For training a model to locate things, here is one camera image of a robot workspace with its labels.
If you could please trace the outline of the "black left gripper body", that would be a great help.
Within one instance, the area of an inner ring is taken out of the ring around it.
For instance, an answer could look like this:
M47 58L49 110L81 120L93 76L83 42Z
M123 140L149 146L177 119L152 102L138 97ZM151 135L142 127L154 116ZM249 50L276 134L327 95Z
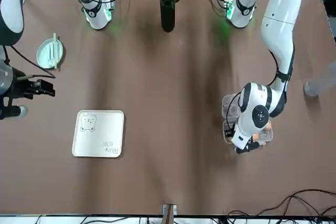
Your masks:
M248 153L252 150L256 150L258 148L260 148L261 146L266 145L265 142L248 142L245 146L245 148L243 150L241 150L240 148L235 148L235 153L236 154L242 154L242 153Z

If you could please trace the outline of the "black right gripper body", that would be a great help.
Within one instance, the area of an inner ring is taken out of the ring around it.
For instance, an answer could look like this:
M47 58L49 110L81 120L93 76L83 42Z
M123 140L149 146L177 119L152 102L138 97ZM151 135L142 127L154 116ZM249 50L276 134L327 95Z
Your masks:
M25 98L32 100L33 94L31 93L31 81L27 75L25 75L20 70L13 70L13 81L10 87L10 98L19 99Z

